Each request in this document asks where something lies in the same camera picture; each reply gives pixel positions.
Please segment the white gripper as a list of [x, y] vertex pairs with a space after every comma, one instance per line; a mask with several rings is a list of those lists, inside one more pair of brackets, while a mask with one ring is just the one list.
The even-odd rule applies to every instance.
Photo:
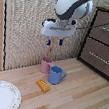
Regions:
[[[45, 20], [42, 22], [43, 28], [41, 28], [41, 34], [43, 36], [49, 36], [48, 41], [46, 41], [46, 44], [50, 46], [50, 37], [56, 36], [62, 36], [62, 37], [71, 37], [74, 34], [74, 31], [76, 30], [76, 27], [74, 25], [66, 25], [65, 27], [63, 26], [58, 26], [56, 21], [51, 21], [51, 20]], [[59, 45], [63, 46], [64, 39], [60, 39]]]

